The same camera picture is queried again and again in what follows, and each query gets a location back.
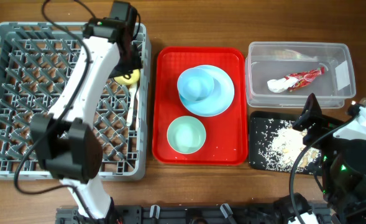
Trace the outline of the red snack wrapper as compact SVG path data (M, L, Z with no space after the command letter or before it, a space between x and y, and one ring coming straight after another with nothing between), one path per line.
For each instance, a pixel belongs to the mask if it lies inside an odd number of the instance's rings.
M305 86L308 86L318 76L325 74L325 71L326 71L326 68L321 66L317 69L310 70L307 72L291 73L289 75L285 75L284 78L286 80L289 80L292 78L296 79L296 82L294 84L292 84L290 87L288 87L288 91L292 92L292 91L298 90L300 88L303 88Z

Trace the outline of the white napkin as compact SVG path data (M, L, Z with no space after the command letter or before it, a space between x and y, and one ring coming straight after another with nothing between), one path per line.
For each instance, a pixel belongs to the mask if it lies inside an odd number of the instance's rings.
M298 81L295 77L272 79L267 82L268 89L274 93L281 93L292 87Z

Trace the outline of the yellow plastic cup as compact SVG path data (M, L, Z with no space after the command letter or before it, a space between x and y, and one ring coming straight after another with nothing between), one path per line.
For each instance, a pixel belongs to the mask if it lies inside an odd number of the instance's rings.
M132 85L140 79L140 70L135 69L130 74L125 74L119 77L114 77L114 81L121 85Z

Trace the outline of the light blue plate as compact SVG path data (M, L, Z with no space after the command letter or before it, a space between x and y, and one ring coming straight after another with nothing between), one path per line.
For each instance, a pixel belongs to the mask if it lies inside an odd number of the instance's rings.
M213 92L201 101L188 101L178 93L181 103L189 112L202 117L217 116L225 112L234 99L235 88L232 79L219 67L213 65L196 67L205 69L213 77Z

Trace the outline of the green bowl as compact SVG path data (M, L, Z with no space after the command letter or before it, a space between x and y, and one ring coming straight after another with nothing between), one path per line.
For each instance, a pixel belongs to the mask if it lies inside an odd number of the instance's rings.
M199 119L180 116L170 123L167 129L167 141L177 153L194 154L205 144L206 129Z

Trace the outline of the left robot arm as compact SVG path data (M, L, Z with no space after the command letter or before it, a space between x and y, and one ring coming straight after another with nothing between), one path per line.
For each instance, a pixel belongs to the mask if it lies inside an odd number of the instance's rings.
M56 103L46 115L30 122L32 149L41 169L61 187L68 187L83 223L120 223L113 199L105 192L98 172L103 149L93 133L96 106L110 78L133 80L142 61L133 44L140 16L124 1L114 1L109 17L93 16L83 28L78 61Z

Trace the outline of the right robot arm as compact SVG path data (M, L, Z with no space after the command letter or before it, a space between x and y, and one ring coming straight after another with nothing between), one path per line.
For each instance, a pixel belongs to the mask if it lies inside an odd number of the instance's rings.
M278 201L285 223L322 223L307 200L294 191L299 163L311 148L321 151L322 179L316 183L327 206L334 210L333 223L366 223L366 98L352 102L350 119L340 121L322 113L315 94L306 100L293 129L306 130L304 149L290 171L289 194Z

